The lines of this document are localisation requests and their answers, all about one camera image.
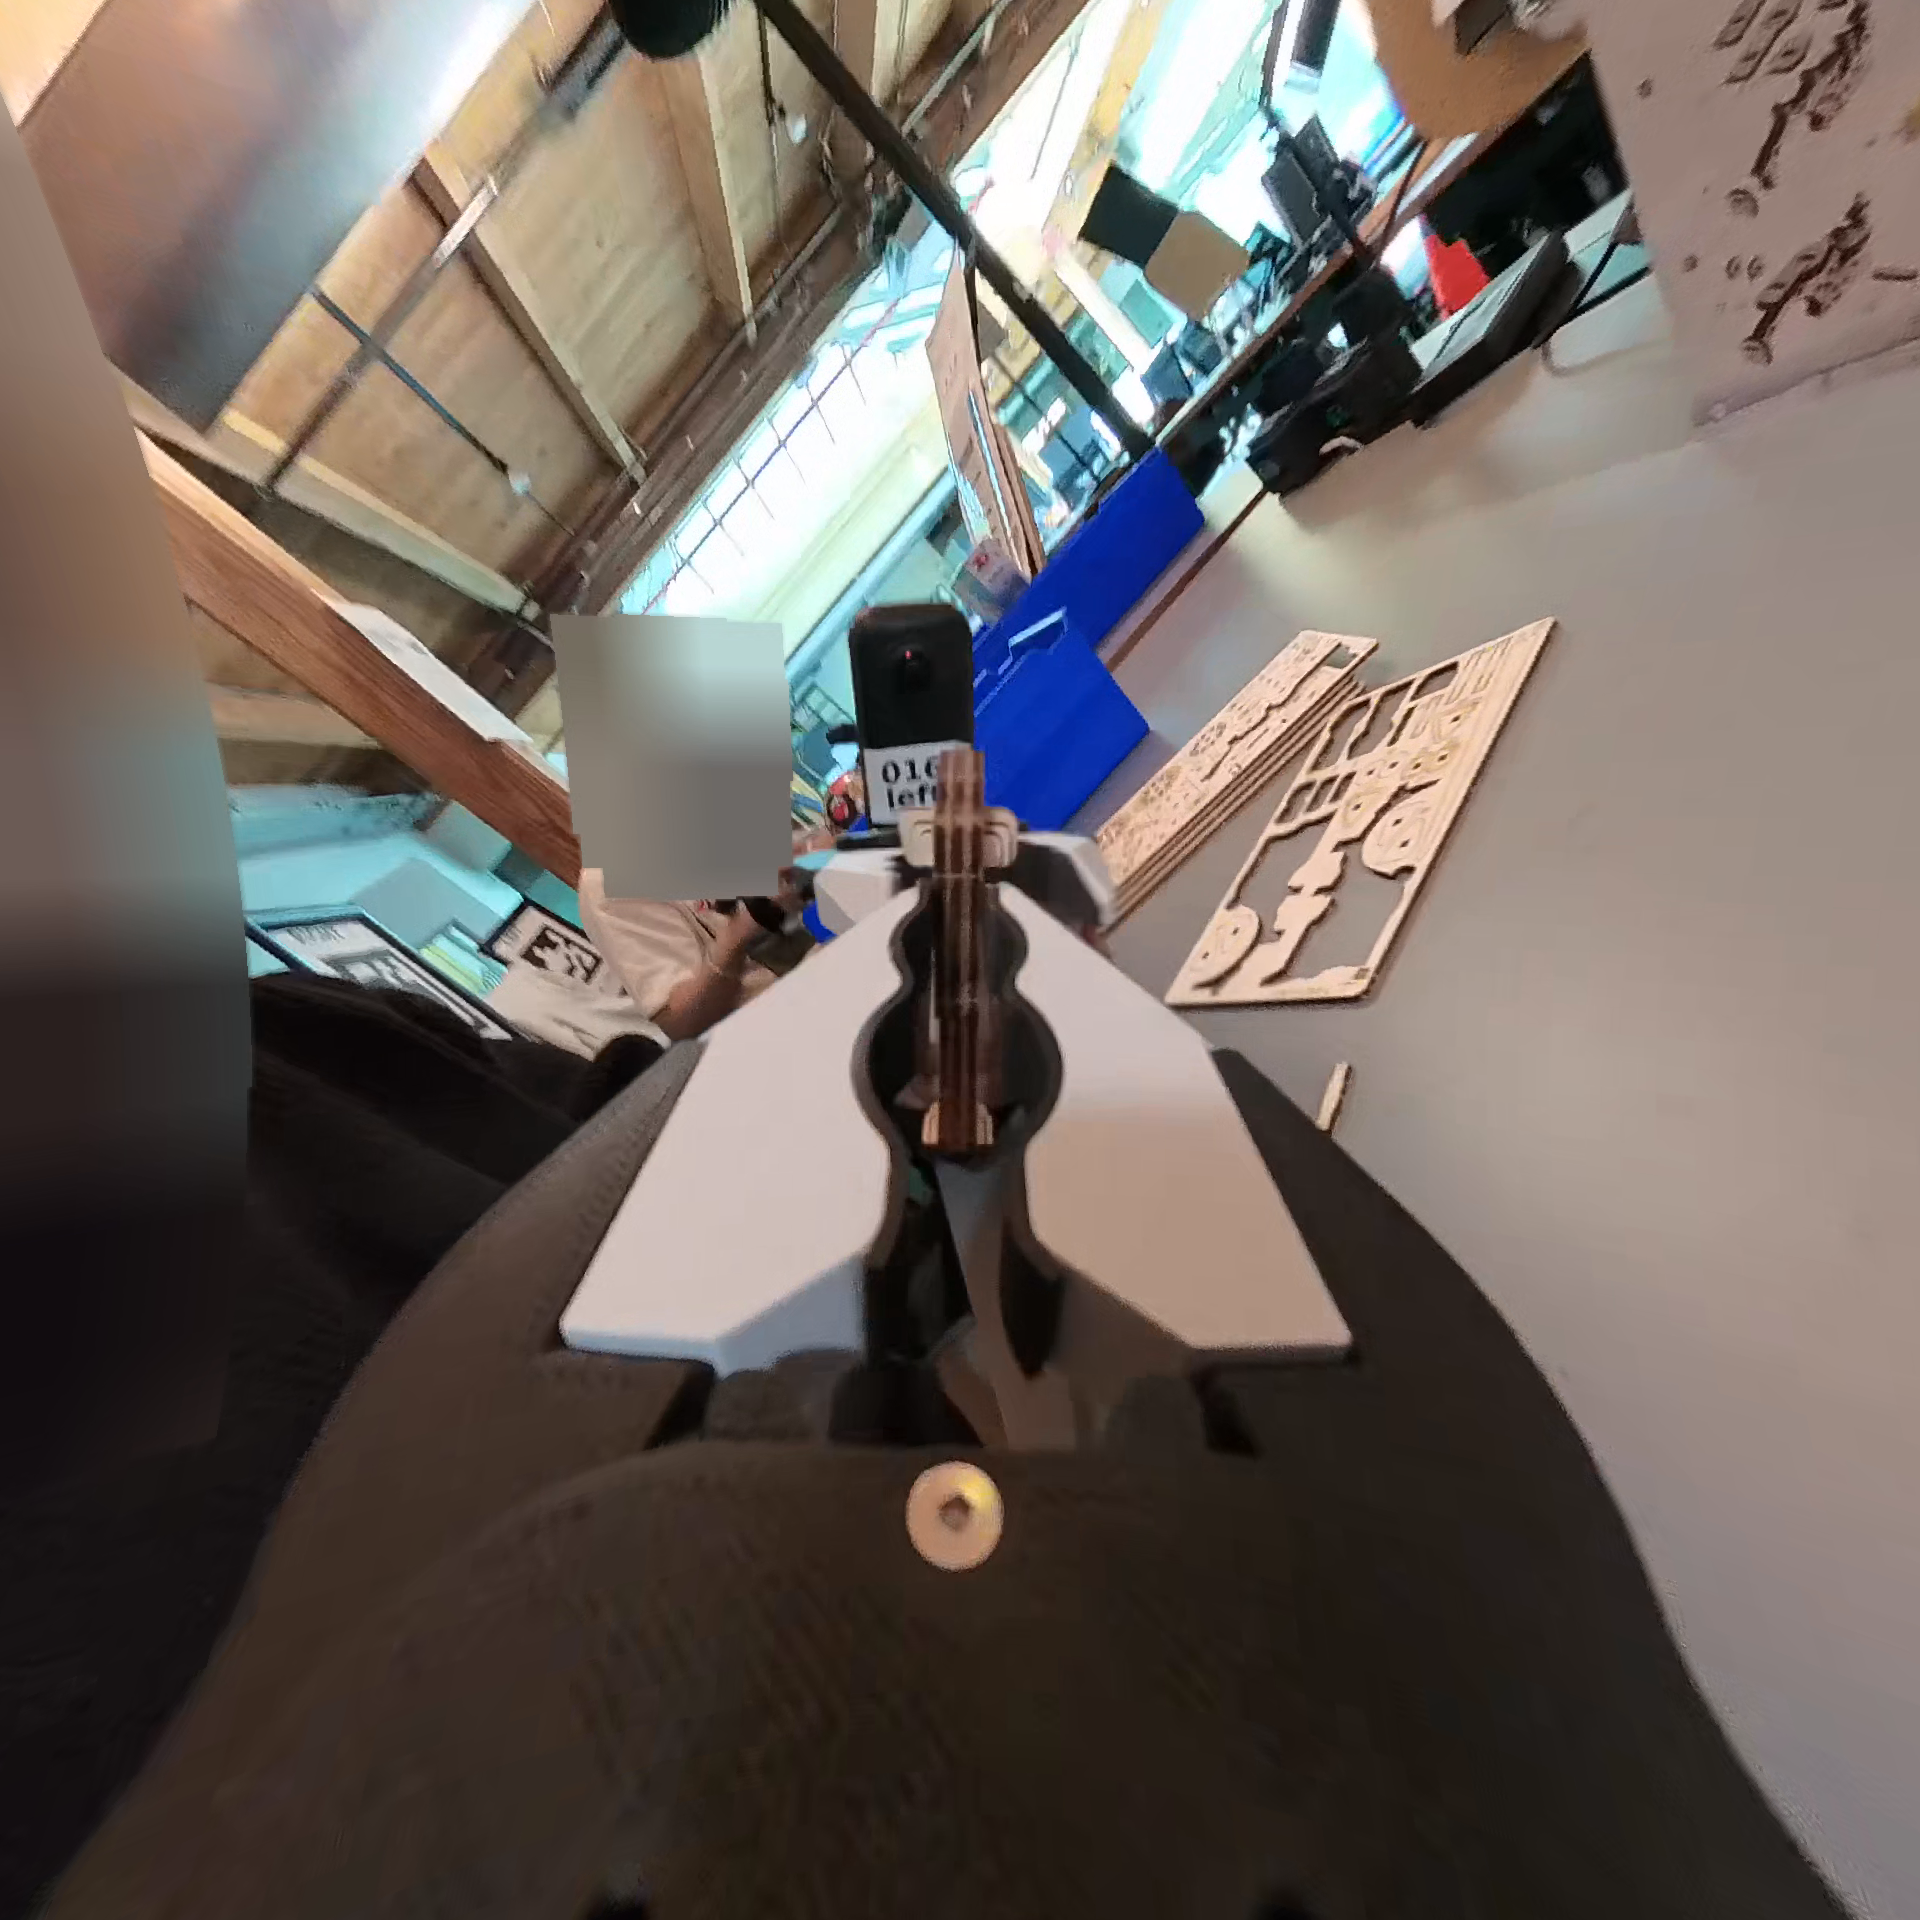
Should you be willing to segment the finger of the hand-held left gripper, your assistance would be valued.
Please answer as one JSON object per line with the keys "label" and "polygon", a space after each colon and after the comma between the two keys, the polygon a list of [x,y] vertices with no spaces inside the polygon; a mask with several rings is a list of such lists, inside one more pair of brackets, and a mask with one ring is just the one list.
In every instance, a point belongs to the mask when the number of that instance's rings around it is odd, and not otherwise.
{"label": "finger of the hand-held left gripper", "polygon": [[899,849],[815,857],[815,943],[828,946],[899,898],[917,900],[917,872]]}
{"label": "finger of the hand-held left gripper", "polygon": [[1115,890],[1096,840],[1075,833],[1024,833],[1015,854],[1015,890],[1073,934],[1109,934]]}

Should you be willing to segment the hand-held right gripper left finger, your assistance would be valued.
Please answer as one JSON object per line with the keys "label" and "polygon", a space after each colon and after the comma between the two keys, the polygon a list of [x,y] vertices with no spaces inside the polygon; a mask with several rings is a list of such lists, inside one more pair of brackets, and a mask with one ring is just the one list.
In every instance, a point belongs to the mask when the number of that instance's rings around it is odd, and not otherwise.
{"label": "hand-held right gripper left finger", "polygon": [[914,906],[890,898],[705,1039],[561,1315],[564,1350],[721,1377],[861,1350],[895,1172],[856,1054],[899,994]]}

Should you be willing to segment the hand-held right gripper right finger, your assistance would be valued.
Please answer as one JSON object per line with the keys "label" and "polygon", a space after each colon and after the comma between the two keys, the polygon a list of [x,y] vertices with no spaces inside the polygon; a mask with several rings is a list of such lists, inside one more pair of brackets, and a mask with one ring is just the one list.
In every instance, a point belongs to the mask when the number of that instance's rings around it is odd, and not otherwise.
{"label": "hand-held right gripper right finger", "polygon": [[1024,1222],[1063,1274],[1048,1362],[1189,1375],[1337,1361],[1354,1344],[1215,1051],[1153,992],[1012,888],[1021,1004],[1059,1088],[1024,1151]]}

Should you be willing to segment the wooden puzzle model piece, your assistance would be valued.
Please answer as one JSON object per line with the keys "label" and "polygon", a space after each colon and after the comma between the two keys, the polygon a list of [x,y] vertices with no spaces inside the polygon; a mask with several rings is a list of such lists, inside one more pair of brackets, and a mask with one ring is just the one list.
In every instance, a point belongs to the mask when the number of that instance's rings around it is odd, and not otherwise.
{"label": "wooden puzzle model piece", "polygon": [[917,1070],[904,1104],[920,1113],[927,1153],[981,1161],[1002,1107],[1002,992],[993,984],[1000,875],[1012,866],[1017,816],[985,801],[985,760],[948,747],[936,766],[931,808],[899,826],[905,866],[920,879],[914,1027]]}

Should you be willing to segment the grey desk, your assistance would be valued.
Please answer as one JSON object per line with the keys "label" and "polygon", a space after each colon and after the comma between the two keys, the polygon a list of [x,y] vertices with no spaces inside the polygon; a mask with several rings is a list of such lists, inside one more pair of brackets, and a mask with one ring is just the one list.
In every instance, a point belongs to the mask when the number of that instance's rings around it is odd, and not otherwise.
{"label": "grey desk", "polygon": [[1650,279],[1250,498],[1130,639],[1136,780],[1297,631],[1557,631],[1354,1007],[1203,1022],[1496,1299],[1723,1721],[1915,1916],[1915,362],[1693,426]]}

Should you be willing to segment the blue plastic box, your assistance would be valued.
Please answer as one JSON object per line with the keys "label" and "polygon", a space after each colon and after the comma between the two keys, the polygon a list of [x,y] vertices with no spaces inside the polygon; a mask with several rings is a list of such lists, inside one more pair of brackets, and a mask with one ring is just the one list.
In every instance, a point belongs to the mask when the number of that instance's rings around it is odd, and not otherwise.
{"label": "blue plastic box", "polygon": [[1163,449],[1155,449],[1059,542],[1002,617],[994,639],[1012,644],[1029,630],[1063,615],[1073,634],[1101,647],[1204,527],[1181,471]]}
{"label": "blue plastic box", "polygon": [[975,746],[984,798],[1021,826],[1063,831],[1147,726],[1063,611],[975,635]]}

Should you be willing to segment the stack of wooden sheets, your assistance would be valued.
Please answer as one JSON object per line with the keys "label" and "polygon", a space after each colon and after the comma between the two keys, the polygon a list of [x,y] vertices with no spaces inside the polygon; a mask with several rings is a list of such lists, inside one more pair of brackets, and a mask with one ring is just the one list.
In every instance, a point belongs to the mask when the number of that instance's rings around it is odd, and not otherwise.
{"label": "stack of wooden sheets", "polygon": [[1267,783],[1313,746],[1361,683],[1376,639],[1301,631],[1096,833],[1124,922]]}

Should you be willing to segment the black metal pole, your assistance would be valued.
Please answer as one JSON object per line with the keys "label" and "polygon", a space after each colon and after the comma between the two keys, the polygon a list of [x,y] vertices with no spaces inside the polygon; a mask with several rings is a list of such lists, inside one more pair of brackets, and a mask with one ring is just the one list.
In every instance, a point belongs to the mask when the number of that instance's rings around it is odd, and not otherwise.
{"label": "black metal pole", "polygon": [[913,139],[890,120],[888,111],[882,111],[865,84],[858,82],[856,74],[835,54],[828,38],[823,38],[801,12],[801,6],[757,3],[755,10],[761,23],[769,25],[769,30],[775,32],[803,62],[807,74],[816,79],[828,102],[850,122],[852,131],[867,138],[881,160],[895,170],[897,178],[908,188],[917,203],[924,207],[929,218],[948,234],[964,265],[975,268],[977,275],[994,288],[1010,316],[1027,330],[1048,362],[1056,366],[1096,416],[1109,426],[1121,451],[1135,463],[1146,459],[1155,442],[1124,412],[1113,390],[1077,351],[1060,323],[1056,323],[1044,305],[993,247],[964,203],[948,188],[946,177],[924,159]]}

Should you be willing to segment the wooden sheet with large cutouts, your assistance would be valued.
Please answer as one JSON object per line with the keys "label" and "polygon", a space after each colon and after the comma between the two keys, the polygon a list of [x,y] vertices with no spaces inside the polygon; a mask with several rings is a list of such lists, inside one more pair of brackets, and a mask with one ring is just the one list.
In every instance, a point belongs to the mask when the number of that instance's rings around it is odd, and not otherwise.
{"label": "wooden sheet with large cutouts", "polygon": [[1372,994],[1555,619],[1345,698],[1173,976],[1177,1014]]}

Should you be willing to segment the black equipment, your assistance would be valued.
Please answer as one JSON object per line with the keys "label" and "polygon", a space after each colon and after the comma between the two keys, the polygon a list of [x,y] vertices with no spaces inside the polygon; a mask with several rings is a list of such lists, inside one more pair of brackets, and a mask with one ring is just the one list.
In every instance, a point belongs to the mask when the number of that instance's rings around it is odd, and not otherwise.
{"label": "black equipment", "polygon": [[1247,463],[1261,492],[1287,496],[1402,423],[1425,375],[1404,327],[1380,327],[1335,351],[1295,334],[1253,386]]}

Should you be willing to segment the wooden beam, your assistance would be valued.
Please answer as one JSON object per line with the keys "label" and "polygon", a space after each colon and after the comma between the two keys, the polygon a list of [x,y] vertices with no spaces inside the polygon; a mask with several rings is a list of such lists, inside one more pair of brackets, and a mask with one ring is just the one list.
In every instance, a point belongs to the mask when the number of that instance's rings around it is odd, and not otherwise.
{"label": "wooden beam", "polygon": [[559,772],[488,736],[363,635],[322,579],[135,433],[183,599],[324,710],[368,734],[433,791],[466,808],[547,874],[577,883],[584,850]]}

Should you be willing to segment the black monitor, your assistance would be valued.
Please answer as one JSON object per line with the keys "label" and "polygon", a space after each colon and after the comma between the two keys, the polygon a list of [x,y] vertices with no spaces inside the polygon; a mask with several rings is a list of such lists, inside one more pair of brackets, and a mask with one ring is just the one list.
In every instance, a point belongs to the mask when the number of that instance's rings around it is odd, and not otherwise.
{"label": "black monitor", "polygon": [[1315,115],[1299,128],[1276,123],[1272,138],[1261,188],[1287,239],[1303,250],[1329,227],[1354,235],[1376,200],[1372,177],[1337,153]]}

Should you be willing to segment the black laptop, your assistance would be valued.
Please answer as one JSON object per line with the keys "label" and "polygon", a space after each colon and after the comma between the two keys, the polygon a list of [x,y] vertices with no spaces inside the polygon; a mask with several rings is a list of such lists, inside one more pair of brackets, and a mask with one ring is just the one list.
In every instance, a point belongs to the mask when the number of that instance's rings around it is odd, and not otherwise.
{"label": "black laptop", "polygon": [[1548,345],[1572,318],[1636,284],[1648,255],[1636,224],[1587,246],[1540,235],[1457,316],[1413,345],[1419,375],[1404,401],[1408,426],[1429,426],[1516,356]]}

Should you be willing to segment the cardboard box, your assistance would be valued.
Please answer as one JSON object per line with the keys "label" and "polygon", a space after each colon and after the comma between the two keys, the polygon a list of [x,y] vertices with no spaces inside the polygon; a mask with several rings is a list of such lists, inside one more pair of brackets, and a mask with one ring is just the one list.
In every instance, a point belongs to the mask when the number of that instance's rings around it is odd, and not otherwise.
{"label": "cardboard box", "polygon": [[1578,6],[1372,3],[1376,62],[1427,142],[1511,128],[1591,50]]}

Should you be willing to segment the finely cut wooden sheet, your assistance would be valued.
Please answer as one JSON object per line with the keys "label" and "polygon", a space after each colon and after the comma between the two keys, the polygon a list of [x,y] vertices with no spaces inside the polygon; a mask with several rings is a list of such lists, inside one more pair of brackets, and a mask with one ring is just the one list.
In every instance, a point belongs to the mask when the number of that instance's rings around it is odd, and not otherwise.
{"label": "finely cut wooden sheet", "polygon": [[1578,25],[1698,416],[1915,348],[1915,3],[1596,3]]}

